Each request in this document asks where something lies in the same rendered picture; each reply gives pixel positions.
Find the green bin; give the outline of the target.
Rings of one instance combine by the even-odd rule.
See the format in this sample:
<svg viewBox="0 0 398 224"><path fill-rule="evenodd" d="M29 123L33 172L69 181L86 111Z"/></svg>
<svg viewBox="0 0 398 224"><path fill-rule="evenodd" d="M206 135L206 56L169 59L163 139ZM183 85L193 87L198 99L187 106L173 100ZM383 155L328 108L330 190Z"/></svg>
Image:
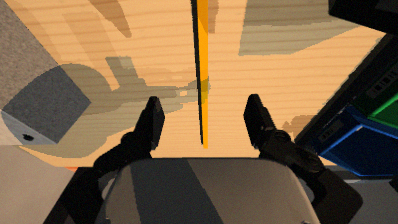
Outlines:
<svg viewBox="0 0 398 224"><path fill-rule="evenodd" d="M398 59L352 103L373 121L398 129Z"/></svg>

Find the yellow thin bar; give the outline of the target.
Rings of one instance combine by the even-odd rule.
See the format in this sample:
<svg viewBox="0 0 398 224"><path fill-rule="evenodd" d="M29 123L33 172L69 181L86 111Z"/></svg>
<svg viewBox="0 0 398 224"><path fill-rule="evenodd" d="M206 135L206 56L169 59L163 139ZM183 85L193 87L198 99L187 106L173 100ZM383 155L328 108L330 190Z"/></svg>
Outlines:
<svg viewBox="0 0 398 224"><path fill-rule="evenodd" d="M203 148L208 148L208 0L197 0Z"/></svg>

